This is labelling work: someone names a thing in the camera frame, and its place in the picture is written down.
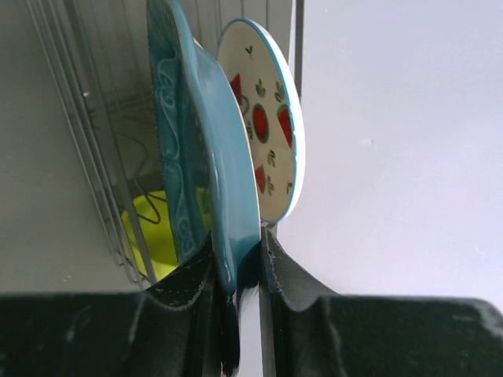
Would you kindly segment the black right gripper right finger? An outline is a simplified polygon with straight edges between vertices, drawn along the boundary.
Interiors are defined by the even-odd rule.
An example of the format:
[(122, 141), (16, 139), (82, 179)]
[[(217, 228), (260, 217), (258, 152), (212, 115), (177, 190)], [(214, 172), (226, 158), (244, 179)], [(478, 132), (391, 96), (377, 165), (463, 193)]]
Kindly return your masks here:
[(476, 298), (340, 295), (262, 230), (266, 376), (499, 376), (502, 315)]

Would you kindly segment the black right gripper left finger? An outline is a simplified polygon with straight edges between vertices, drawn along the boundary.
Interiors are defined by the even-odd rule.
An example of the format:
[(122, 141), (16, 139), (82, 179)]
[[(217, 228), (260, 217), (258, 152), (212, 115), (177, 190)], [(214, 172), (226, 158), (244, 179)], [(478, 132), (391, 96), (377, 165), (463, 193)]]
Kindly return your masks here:
[(213, 245), (143, 291), (4, 294), (4, 376), (233, 376), (239, 332)]

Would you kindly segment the lime green bowl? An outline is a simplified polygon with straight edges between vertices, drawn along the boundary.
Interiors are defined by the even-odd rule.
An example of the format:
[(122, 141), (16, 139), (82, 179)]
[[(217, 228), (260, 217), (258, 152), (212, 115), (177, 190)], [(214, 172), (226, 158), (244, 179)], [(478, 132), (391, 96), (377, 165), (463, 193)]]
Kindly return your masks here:
[[(165, 191), (159, 190), (149, 192), (146, 198), (143, 195), (137, 196), (133, 201), (157, 280), (162, 280), (178, 267), (166, 199)], [(211, 217), (207, 190), (205, 188), (196, 187), (196, 200), (202, 213), (204, 228), (206, 231), (209, 231)], [(127, 240), (132, 247), (134, 258), (137, 262), (138, 270), (142, 275), (147, 277), (145, 263), (139, 251), (138, 243), (134, 238), (134, 231), (128, 213), (124, 211), (121, 214), (121, 218), (127, 233)]]

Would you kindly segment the teal embossed plate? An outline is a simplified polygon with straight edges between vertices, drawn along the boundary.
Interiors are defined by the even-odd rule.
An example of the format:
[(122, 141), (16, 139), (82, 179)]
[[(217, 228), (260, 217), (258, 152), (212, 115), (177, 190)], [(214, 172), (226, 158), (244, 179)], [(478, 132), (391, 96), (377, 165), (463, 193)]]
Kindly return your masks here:
[(243, 260), (261, 237), (252, 158), (230, 84), (193, 38), (176, 1), (146, 10), (156, 129), (175, 250), (185, 262), (212, 239), (227, 295), (244, 288)]

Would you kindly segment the white watermelon plate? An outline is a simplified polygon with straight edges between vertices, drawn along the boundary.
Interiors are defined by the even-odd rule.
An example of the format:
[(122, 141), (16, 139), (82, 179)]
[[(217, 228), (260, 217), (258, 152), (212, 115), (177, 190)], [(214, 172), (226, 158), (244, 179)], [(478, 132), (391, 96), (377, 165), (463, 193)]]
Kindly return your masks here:
[(303, 114), (294, 78), (279, 45), (257, 22), (231, 20), (217, 61), (235, 98), (245, 95), (259, 146), (254, 170), (260, 217), (266, 224), (286, 218), (299, 200), (306, 169)]

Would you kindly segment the peach bird plate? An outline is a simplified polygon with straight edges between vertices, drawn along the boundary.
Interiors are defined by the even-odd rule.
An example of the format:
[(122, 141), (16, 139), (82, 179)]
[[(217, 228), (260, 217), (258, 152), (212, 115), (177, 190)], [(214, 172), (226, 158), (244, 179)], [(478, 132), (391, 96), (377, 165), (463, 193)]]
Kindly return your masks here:
[(255, 128), (252, 123), (252, 108), (250, 101), (243, 94), (241, 94), (240, 98), (237, 101), (244, 120), (244, 127), (247, 133), (248, 144), (251, 151), (253, 170), (257, 170), (259, 168), (259, 146), (258, 139), (255, 134)]

